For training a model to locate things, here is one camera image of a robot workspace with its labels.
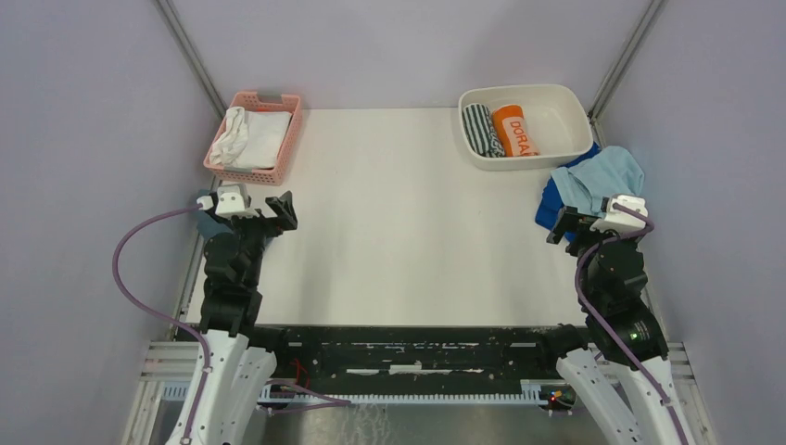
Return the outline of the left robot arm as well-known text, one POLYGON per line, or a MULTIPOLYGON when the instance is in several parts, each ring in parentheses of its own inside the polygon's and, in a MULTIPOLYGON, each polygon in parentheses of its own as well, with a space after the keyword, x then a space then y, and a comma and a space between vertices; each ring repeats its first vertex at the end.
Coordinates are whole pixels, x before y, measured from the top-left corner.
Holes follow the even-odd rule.
POLYGON ((293 195, 265 200, 274 215, 252 206, 243 184, 199 197, 199 208, 225 231, 204 245, 203 300, 195 333, 199 350, 170 444, 239 444, 267 380, 290 368, 290 350, 252 344, 262 295, 261 264, 269 242, 298 227, 293 195))

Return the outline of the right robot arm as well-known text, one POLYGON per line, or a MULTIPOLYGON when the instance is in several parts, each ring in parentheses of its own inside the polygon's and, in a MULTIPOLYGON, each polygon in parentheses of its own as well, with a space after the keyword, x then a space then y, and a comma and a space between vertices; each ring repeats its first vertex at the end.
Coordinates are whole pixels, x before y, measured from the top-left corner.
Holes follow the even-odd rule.
POLYGON ((602 200, 602 215, 560 209, 547 241, 574 236, 565 251, 577 260, 574 286, 590 342, 621 386, 601 370, 589 343, 565 324, 547 334, 535 354, 538 371, 561 377, 611 444, 692 444, 678 399, 661 325, 643 301, 648 283, 639 242, 654 228, 643 199, 602 200))

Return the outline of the light blue towel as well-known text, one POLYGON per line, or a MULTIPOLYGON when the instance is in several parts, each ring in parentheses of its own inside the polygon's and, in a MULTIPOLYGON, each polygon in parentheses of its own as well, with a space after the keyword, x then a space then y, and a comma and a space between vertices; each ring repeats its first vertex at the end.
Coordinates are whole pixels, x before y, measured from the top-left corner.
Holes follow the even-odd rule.
POLYGON ((645 180, 639 163, 621 146, 607 146, 575 166, 560 167, 551 178, 566 206, 594 216, 604 213, 605 197, 640 196, 645 180))

